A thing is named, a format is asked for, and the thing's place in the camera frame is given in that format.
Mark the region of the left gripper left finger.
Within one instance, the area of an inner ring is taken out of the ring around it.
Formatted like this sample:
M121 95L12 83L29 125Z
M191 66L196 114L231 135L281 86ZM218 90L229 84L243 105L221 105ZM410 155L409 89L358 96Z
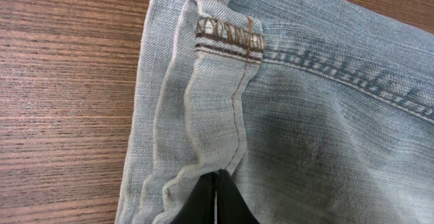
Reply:
M171 224L214 224L216 173L199 177Z

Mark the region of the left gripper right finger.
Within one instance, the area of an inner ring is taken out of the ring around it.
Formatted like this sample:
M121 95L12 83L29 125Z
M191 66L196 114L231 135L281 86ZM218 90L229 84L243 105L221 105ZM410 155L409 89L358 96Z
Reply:
M219 170L217 190L218 224L259 224L226 170Z

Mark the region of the light blue denim shorts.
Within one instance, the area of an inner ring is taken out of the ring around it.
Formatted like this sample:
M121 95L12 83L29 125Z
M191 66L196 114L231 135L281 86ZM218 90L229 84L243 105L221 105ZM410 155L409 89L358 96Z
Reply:
M171 223L219 170L259 223L432 223L433 35L345 0L150 0L115 220Z

